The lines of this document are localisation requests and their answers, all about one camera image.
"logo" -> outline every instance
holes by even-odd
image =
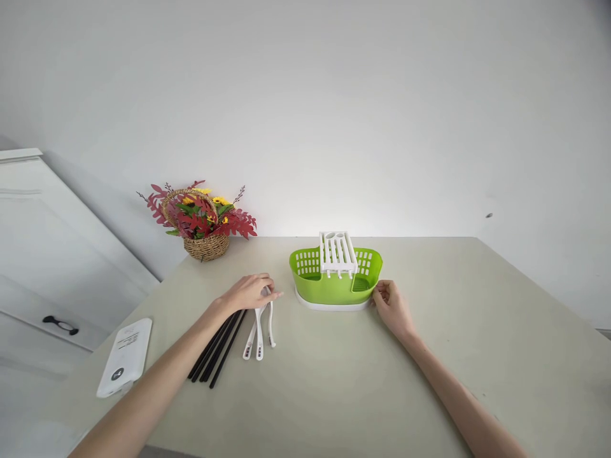
[[[121,377],[121,376],[123,375],[123,371],[124,371],[124,370],[125,370],[125,369],[123,369],[123,368],[119,368],[119,369],[117,369],[117,370],[115,371],[115,373],[112,375],[112,377],[110,377],[110,379],[111,379],[111,380],[116,380],[116,379],[118,379],[119,377]]]

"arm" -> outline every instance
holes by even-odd
[[[526,457],[520,444],[420,339],[407,302],[395,282],[381,280],[374,290],[374,301],[380,317],[420,367],[473,454],[476,457]]]
[[[264,286],[270,287],[270,296],[261,296]],[[282,296],[273,290],[274,281],[268,274],[249,275],[216,299],[94,426],[70,458],[136,457],[216,330],[234,312],[263,307]]]

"artificial flower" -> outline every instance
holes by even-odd
[[[215,197],[214,199],[212,199],[212,201],[215,204],[220,204],[220,205],[230,205],[231,204],[231,202],[227,202],[225,200],[225,197]]]

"white power bank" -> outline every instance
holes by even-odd
[[[142,376],[152,326],[153,320],[142,318],[119,330],[97,388],[98,398],[107,398]]]

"beige table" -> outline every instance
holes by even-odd
[[[277,347],[241,359],[245,319],[217,386],[185,382],[150,444],[201,457],[452,457],[468,449],[371,310],[315,312],[293,294],[289,254],[316,238],[232,239],[186,259],[125,321],[153,318],[146,367],[238,277],[270,272]],[[431,349],[532,456],[611,456],[611,342],[477,239],[355,239],[378,250]],[[43,419],[91,428],[114,335],[62,385]]]

